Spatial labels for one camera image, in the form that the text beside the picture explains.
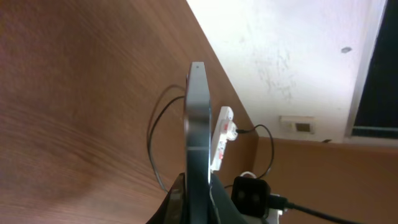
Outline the blue Galaxy S25 smartphone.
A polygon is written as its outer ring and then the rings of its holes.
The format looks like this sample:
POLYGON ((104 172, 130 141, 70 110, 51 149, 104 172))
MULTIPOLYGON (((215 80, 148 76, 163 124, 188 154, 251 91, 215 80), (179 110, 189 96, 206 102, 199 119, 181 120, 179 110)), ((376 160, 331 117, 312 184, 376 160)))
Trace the blue Galaxy S25 smartphone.
POLYGON ((184 102, 186 199, 189 223, 208 222, 211 105, 203 62, 192 62, 184 102))

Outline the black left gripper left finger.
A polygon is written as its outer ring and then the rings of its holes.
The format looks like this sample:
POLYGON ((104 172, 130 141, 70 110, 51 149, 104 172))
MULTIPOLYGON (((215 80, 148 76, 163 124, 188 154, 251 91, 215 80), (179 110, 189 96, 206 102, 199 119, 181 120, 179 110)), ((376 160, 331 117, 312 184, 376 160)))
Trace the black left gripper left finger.
POLYGON ((162 204, 147 224, 183 224, 186 220, 185 174, 175 179, 162 204))

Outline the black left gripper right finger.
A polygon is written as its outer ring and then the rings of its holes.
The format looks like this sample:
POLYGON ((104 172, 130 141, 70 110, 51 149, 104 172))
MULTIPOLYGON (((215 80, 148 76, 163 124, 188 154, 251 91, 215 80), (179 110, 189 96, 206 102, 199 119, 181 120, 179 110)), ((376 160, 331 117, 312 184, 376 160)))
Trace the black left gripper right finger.
POLYGON ((240 214, 223 184, 215 174, 211 174, 210 198, 220 224, 247 224, 240 214))

